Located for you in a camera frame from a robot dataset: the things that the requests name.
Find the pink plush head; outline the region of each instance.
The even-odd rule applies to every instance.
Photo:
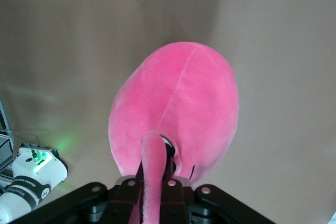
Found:
[[[236,131],[238,92],[228,62],[213,49],[177,42],[152,53],[115,98],[109,139],[123,176],[136,174],[141,141],[156,130],[175,148],[175,176],[195,182],[221,160]]]

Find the black band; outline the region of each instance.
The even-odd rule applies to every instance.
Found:
[[[36,201],[34,198],[26,191],[22,190],[21,188],[17,187],[10,187],[8,188],[4,193],[12,193],[20,196],[22,199],[24,199],[31,207],[32,211],[36,207]]]
[[[50,193],[50,186],[42,185],[39,181],[27,176],[16,176],[12,183],[12,186],[22,186],[34,193],[38,198],[38,204]]]

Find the pink plush toy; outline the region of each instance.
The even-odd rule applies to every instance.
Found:
[[[222,159],[237,121],[234,73],[211,48],[172,43],[137,68],[113,103],[109,139],[123,176],[135,175],[142,161],[143,223],[159,223],[166,164],[163,137],[175,148],[174,176],[196,182]]]

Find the green led indicator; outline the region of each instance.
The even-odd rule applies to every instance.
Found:
[[[33,169],[34,173],[38,172],[43,166],[45,166],[50,160],[52,160],[53,157],[49,153],[46,154],[47,156],[44,156]]]

